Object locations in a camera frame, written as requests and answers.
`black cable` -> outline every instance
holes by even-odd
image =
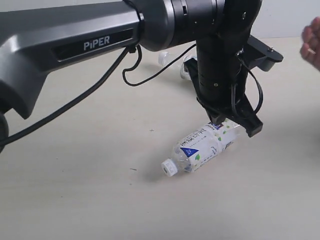
[[[87,98],[89,95],[91,95],[93,92],[95,92],[98,88],[100,88],[106,82],[106,80],[110,77],[110,75],[115,71],[115,69],[119,66],[119,64],[122,62],[122,60],[129,53],[130,49],[131,49],[130,47],[126,47],[123,50],[123,52],[119,55],[119,57],[115,60],[115,62],[112,64],[112,66],[108,69],[108,71],[102,76],[102,78],[96,84],[94,84],[91,88],[89,88],[87,91],[85,91],[80,96],[76,97],[74,100],[70,101],[69,103],[67,103],[66,105],[64,105],[63,107],[61,107],[57,111],[55,111],[54,113],[52,113],[49,116],[43,118],[42,120],[36,122],[35,124],[27,127],[26,129],[12,135],[12,136],[5,138],[4,140],[1,140],[0,146],[3,147],[5,145],[11,144],[11,143],[27,136],[27,135],[33,133],[34,131],[36,131],[39,128],[43,127],[44,125],[48,124],[49,122],[56,119],[60,115],[64,114],[66,111],[73,108],[75,105],[77,105],[82,100]]]
[[[258,102],[257,107],[256,107],[256,109],[254,110],[254,114],[253,114],[253,115],[256,115],[256,114],[260,111],[260,109],[261,109],[261,107],[262,107],[262,105],[263,105],[263,102],[264,102],[264,92],[263,92],[263,89],[262,89],[259,81],[257,80],[256,76],[255,76],[255,75],[253,74],[253,72],[249,69],[249,67],[245,64],[245,62],[244,62],[240,57],[238,57],[237,59],[240,61],[240,63],[242,64],[242,66],[243,66],[244,68],[246,68],[247,72],[253,77],[253,79],[254,79],[254,81],[255,81],[255,83],[256,83],[256,86],[257,86],[257,88],[258,88],[259,102]],[[233,85],[231,86],[231,108],[232,108],[233,114],[236,115],[237,117],[241,118],[241,117],[239,116],[239,114],[238,114],[238,112],[237,112],[237,108],[236,108],[236,92],[237,92],[237,84],[235,83],[235,84],[233,84]]]
[[[130,68],[126,68],[122,71],[122,77],[123,77],[123,80],[124,82],[131,86],[131,87],[138,87],[142,84],[145,84],[147,82],[149,82],[150,80],[158,77],[160,74],[162,74],[165,70],[167,70],[171,65],[173,65],[175,62],[177,62],[179,59],[181,59],[184,55],[186,55],[191,49],[193,49],[194,47],[196,46],[196,44],[192,45],[191,47],[189,47],[186,51],[184,51],[180,56],[178,56],[175,60],[173,60],[172,62],[170,62],[167,66],[165,66],[164,68],[162,68],[158,73],[156,73],[155,75],[147,78],[146,80],[143,80],[139,83],[130,83],[128,82],[127,80],[127,77],[126,77],[126,73],[127,72],[132,72],[134,70],[137,69],[137,67],[140,65],[141,63],[141,60],[142,60],[142,50],[141,50],[141,47],[138,45],[136,46],[136,49],[138,51],[138,59],[136,61],[136,63],[133,65],[133,67],[130,67]]]

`human hand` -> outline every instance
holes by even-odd
[[[304,28],[302,40],[302,58],[320,71],[320,17],[316,17],[311,25]]]

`piper logo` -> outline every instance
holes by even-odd
[[[94,50],[98,47],[101,48],[108,44],[110,44],[110,36],[99,37],[91,41],[86,41],[83,44],[83,50],[84,51]]]

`bottle label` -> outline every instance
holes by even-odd
[[[179,148],[190,162],[184,170],[195,172],[225,151],[237,138],[236,126],[228,119],[220,125],[208,123],[180,141]]]

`robotic arm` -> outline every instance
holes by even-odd
[[[247,76],[252,68],[267,72],[283,60],[251,36],[261,5],[123,0],[1,12],[0,151],[9,135],[4,114],[13,109],[27,119],[49,73],[129,46],[157,52],[192,41],[198,58],[185,67],[209,119],[221,124],[229,118],[254,136],[263,124],[245,95]]]

